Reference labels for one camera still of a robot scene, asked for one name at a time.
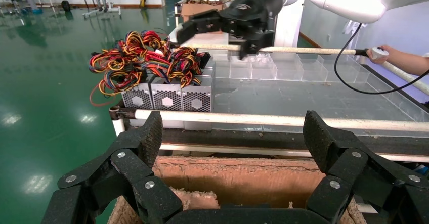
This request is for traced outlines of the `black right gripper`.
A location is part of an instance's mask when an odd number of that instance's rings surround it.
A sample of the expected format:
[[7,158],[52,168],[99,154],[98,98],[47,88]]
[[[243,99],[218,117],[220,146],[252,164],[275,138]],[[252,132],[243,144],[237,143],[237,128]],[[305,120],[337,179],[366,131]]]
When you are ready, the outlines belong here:
[[[266,30],[269,20],[282,9],[282,0],[233,0],[225,9],[194,14],[178,26],[176,39],[183,44],[196,34],[222,31],[228,34]],[[273,45],[273,31],[251,34],[240,45],[239,59]]]

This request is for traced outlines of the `operator bare hand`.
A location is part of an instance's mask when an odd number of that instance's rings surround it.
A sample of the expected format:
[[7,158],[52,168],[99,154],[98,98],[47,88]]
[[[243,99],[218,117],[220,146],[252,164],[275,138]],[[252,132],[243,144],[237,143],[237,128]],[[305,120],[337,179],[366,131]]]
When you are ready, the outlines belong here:
[[390,47],[386,45],[376,46],[367,49],[366,54],[372,63],[382,64],[387,61],[389,57],[389,50]]

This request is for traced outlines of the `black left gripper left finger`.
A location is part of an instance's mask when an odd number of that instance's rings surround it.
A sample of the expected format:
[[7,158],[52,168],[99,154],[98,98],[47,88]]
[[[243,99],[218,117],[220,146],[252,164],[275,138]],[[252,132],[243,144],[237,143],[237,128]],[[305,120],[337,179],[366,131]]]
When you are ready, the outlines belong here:
[[63,175],[42,222],[95,223],[124,197],[143,223],[167,223],[183,206],[152,170],[162,130],[160,112],[152,111],[143,126],[120,133],[105,153]]

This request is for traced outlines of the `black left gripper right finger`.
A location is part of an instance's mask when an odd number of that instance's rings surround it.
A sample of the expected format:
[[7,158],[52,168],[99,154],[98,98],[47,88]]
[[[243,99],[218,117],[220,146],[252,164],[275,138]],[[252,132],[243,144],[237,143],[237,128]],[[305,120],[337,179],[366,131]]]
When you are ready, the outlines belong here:
[[354,196],[390,223],[428,223],[428,178],[372,152],[352,132],[328,126],[308,111],[304,142],[325,175],[306,202],[306,209],[328,223],[338,223]]

